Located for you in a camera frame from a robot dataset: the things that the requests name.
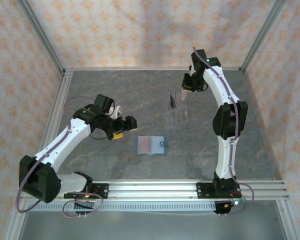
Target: mounting plate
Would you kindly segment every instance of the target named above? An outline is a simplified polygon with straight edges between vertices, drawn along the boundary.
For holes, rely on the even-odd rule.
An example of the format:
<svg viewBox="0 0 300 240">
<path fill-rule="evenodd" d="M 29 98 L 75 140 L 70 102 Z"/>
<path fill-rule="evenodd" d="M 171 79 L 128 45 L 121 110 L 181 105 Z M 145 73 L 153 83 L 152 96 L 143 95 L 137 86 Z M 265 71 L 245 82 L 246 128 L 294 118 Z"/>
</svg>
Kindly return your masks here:
<svg viewBox="0 0 300 240">
<path fill-rule="evenodd" d="M 212 182 L 197 182 L 196 193 L 198 199 L 229 199 L 232 197 L 240 199 L 242 197 L 238 184 L 231 188 L 216 189 Z"/>
<path fill-rule="evenodd" d="M 100 195 L 103 199 L 108 199 L 108 192 L 109 192 L 109 184 L 108 183 L 92 183 L 91 186 L 89 186 L 91 191 L 90 193 L 95 193 Z M 64 198 L 65 199 L 78 199 L 82 198 L 83 195 L 81 194 L 73 194 L 73 193 L 65 193 Z M 90 196 L 86 199 L 98 199 L 96 196 Z"/>
</svg>

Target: patterned wallpaper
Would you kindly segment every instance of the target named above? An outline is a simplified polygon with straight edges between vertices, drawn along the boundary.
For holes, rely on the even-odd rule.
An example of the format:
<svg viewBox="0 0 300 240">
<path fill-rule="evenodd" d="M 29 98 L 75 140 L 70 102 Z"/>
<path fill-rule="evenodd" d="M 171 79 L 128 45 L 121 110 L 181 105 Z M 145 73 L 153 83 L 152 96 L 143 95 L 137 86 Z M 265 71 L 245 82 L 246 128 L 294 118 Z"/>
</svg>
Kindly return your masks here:
<svg viewBox="0 0 300 240">
<path fill-rule="evenodd" d="M 192 46 L 244 61 L 275 0 L 29 0 L 65 68 L 184 68 Z"/>
<path fill-rule="evenodd" d="M 300 0 L 285 4 L 247 72 L 272 164 L 300 225 Z"/>
<path fill-rule="evenodd" d="M 60 75 L 16 0 L 0 0 L 0 240 L 19 161 L 38 151 Z"/>
</svg>

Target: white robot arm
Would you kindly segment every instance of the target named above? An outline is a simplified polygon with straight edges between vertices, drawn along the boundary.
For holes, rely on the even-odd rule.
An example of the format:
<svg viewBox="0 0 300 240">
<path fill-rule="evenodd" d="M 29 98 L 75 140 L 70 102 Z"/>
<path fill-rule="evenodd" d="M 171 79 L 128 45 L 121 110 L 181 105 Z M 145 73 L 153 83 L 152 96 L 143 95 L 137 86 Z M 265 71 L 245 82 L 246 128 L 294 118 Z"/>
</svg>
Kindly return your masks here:
<svg viewBox="0 0 300 240">
<path fill-rule="evenodd" d="M 94 104 L 77 110 L 70 124 L 47 147 L 34 157 L 26 155 L 21 159 L 20 188 L 45 203 L 50 203 L 60 194 L 90 193 L 91 177 L 80 172 L 66 175 L 57 175 L 57 172 L 72 150 L 95 129 L 103 130 L 106 138 L 112 140 L 123 137 L 124 131 L 138 128 L 132 116 L 123 120 L 119 115 L 119 106 L 115 107 L 113 99 L 101 94 Z"/>
<path fill-rule="evenodd" d="M 205 65 L 196 53 L 204 59 L 209 66 Z M 182 88 L 188 92 L 203 92 L 211 88 L 218 105 L 218 111 L 214 117 L 212 126 L 218 138 L 218 162 L 214 173 L 212 184 L 197 183 L 197 188 L 203 190 L 205 197 L 219 198 L 229 196 L 230 192 L 238 192 L 239 185 L 234 181 L 232 175 L 235 172 L 235 151 L 241 131 L 244 130 L 247 117 L 248 105 L 240 101 L 233 93 L 224 76 L 221 64 L 217 57 L 207 58 L 203 49 L 192 53 L 192 65 L 189 67 L 190 74 L 185 74 Z M 238 110 L 238 130 L 236 136 L 235 106 Z"/>
<path fill-rule="evenodd" d="M 213 67 L 215 71 L 219 73 L 223 77 L 223 79 L 226 79 L 222 70 L 221 66 L 214 66 Z M 195 73 L 195 68 L 193 67 L 193 64 L 191 66 L 191 72 L 190 76 L 192 76 Z M 210 87 L 214 98 L 216 100 L 216 103 L 218 105 L 218 108 L 223 106 L 225 103 L 231 105 L 232 102 L 228 97 L 228 93 L 224 87 L 224 85 L 221 83 L 220 79 L 216 76 L 216 74 L 211 70 L 211 69 L 205 69 L 203 72 L 203 79 L 204 81 L 208 84 Z M 230 94 L 234 101 L 237 103 L 239 101 L 239 98 L 233 93 L 232 89 L 230 88 L 228 82 L 225 82 L 228 89 L 230 90 Z M 231 174 L 229 170 L 229 162 L 230 162 L 230 144 L 231 140 L 234 139 L 235 137 L 228 137 L 227 139 L 223 139 L 220 135 L 217 136 L 218 138 L 218 143 L 219 143 L 219 151 L 218 151 L 218 163 L 216 166 L 216 174 L 219 176 L 221 179 L 230 179 Z M 233 145 L 233 154 L 232 154 L 232 173 L 233 175 L 236 175 L 235 172 L 235 152 L 236 152 L 236 145 L 238 142 L 237 138 L 234 142 Z"/>
</svg>

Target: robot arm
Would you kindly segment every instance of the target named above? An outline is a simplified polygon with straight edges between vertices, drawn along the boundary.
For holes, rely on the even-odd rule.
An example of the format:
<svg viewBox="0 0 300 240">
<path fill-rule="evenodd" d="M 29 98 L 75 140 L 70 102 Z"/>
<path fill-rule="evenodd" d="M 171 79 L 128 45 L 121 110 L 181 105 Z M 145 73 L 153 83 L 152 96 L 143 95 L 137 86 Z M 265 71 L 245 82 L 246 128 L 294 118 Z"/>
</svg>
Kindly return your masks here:
<svg viewBox="0 0 300 240">
<path fill-rule="evenodd" d="M 34 157 L 24 156 L 19 166 L 19 185 L 37 161 L 41 162 L 26 180 L 23 191 L 50 203 L 58 194 L 80 192 L 87 188 L 87 182 L 92 183 L 91 177 L 78 172 L 66 175 L 57 175 L 57 172 L 72 150 L 95 129 L 103 130 L 109 140 L 123 137 L 124 131 L 138 129 L 137 121 L 132 116 L 127 116 L 125 120 L 122 116 L 118 117 L 119 109 L 113 102 L 113 99 L 99 94 L 94 104 L 75 112 L 69 126 L 47 147 Z"/>
<path fill-rule="evenodd" d="M 213 69 L 221 76 L 224 80 L 224 73 L 221 67 L 221 64 L 217 57 L 207 58 L 205 51 L 197 51 L 200 57 L 206 60 Z M 236 145 L 239 138 L 235 139 L 235 126 L 236 119 L 233 115 L 234 105 L 230 100 L 230 97 L 233 98 L 234 102 L 237 105 L 239 111 L 239 128 L 238 136 L 240 132 L 245 127 L 245 121 L 248 111 L 248 105 L 245 101 L 240 101 L 239 98 L 233 93 L 227 81 L 225 85 L 221 82 L 219 77 L 214 71 L 208 68 L 203 62 L 199 60 L 195 53 L 192 53 L 192 66 L 190 67 L 190 74 L 185 74 L 182 82 L 182 87 L 184 90 L 189 92 L 202 92 L 204 90 L 204 85 L 208 85 L 215 97 L 216 103 L 218 105 L 218 111 L 213 120 L 213 130 L 217 135 L 219 148 L 218 148 L 218 163 L 215 170 L 215 174 L 219 179 L 231 179 L 230 173 L 230 145 L 232 147 L 232 164 L 231 169 L 232 173 L 235 176 L 235 151 Z"/>
</svg>

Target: transparent container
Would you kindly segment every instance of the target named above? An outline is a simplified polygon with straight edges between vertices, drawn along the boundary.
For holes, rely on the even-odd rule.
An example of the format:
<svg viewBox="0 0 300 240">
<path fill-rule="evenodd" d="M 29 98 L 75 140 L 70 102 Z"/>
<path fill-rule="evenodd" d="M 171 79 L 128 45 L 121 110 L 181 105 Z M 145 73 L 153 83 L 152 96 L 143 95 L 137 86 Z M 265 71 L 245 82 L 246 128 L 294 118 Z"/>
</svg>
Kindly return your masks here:
<svg viewBox="0 0 300 240">
<path fill-rule="evenodd" d="M 188 110 L 184 90 L 173 91 L 166 98 L 166 129 L 175 129 L 188 122 Z"/>
</svg>

